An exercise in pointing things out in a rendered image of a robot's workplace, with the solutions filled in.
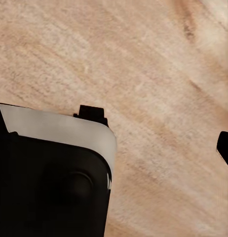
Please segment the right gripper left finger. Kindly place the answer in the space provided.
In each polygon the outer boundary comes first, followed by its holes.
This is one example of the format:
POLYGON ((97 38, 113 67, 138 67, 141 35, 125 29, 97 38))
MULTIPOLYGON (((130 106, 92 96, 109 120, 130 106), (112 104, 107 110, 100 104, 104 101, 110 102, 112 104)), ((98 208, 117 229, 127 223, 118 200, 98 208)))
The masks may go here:
POLYGON ((0 135, 0 184, 21 151, 17 131, 0 135))

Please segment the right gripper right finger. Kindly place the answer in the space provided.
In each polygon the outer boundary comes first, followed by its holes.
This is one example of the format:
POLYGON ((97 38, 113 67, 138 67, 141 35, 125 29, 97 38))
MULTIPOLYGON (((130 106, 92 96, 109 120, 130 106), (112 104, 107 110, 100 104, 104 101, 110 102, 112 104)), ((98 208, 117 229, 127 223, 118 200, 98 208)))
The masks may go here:
POLYGON ((217 150, 228 164, 228 132, 222 131, 218 138, 217 150))

